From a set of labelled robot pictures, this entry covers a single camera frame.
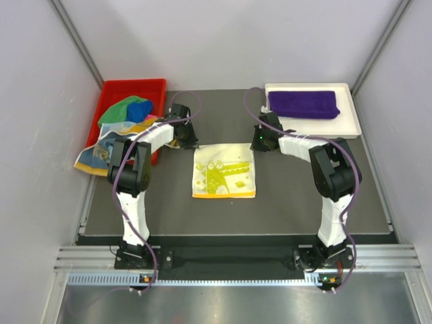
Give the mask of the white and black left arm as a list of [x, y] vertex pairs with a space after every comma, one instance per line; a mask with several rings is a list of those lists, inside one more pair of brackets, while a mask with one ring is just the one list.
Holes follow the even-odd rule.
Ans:
[[113, 186], [113, 199], [124, 222], [124, 234], [116, 252], [116, 269], [156, 267], [156, 254], [148, 243], [145, 195], [151, 181], [152, 156], [166, 144], [176, 141], [180, 148], [198, 144], [189, 107], [173, 104], [168, 114], [136, 135], [115, 140], [107, 180]]

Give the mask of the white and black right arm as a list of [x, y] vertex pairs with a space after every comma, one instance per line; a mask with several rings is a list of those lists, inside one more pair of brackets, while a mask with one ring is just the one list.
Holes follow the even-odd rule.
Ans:
[[294, 135], [285, 131], [274, 112], [261, 113], [254, 127], [251, 149], [279, 150], [281, 154], [309, 162], [313, 181], [322, 198], [321, 224], [312, 250], [296, 253], [296, 266], [307, 272], [330, 267], [346, 251], [348, 209], [361, 183], [361, 174], [343, 138]]

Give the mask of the purple towel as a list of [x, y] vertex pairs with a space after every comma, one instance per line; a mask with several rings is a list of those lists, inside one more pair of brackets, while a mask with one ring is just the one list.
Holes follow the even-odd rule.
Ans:
[[340, 114], [334, 91], [271, 91], [268, 99], [280, 117], [329, 120]]

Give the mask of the lime green print towel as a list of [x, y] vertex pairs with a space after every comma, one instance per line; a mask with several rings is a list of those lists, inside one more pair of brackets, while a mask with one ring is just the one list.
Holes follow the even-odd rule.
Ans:
[[194, 151], [194, 198], [254, 198], [254, 152], [249, 143], [202, 145]]

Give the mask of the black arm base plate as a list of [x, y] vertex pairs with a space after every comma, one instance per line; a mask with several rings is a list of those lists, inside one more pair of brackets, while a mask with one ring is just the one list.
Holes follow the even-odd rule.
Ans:
[[156, 257], [143, 247], [119, 248], [115, 256], [115, 269], [160, 271], [184, 269], [192, 266], [244, 265], [254, 267], [277, 265], [283, 270], [312, 271], [321, 268], [349, 269], [354, 260], [348, 247], [338, 252], [327, 253], [324, 248], [314, 246], [178, 246], [158, 248]]

